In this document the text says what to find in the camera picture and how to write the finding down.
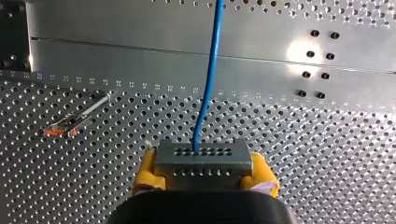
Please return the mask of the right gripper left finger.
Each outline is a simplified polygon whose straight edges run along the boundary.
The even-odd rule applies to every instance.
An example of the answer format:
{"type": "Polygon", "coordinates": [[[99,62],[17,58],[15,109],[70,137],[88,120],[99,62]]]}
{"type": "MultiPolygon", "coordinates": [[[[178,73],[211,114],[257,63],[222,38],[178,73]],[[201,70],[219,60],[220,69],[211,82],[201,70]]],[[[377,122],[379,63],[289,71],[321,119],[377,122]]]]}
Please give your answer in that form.
{"type": "Polygon", "coordinates": [[[147,149],[144,152],[140,168],[132,185],[133,196],[153,190],[166,190],[165,178],[154,174],[155,158],[155,149],[147,149]]]}

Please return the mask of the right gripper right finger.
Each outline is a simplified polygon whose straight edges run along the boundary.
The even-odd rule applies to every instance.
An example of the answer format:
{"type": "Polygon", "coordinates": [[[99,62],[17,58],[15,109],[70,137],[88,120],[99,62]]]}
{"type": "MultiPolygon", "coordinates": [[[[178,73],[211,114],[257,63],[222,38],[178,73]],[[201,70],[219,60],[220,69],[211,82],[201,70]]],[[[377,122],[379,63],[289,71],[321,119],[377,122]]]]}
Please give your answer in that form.
{"type": "Polygon", "coordinates": [[[259,192],[276,198],[280,190],[280,182],[264,156],[259,152],[252,152],[250,158],[252,160],[252,172],[251,175],[241,178],[240,189],[259,192]]]}

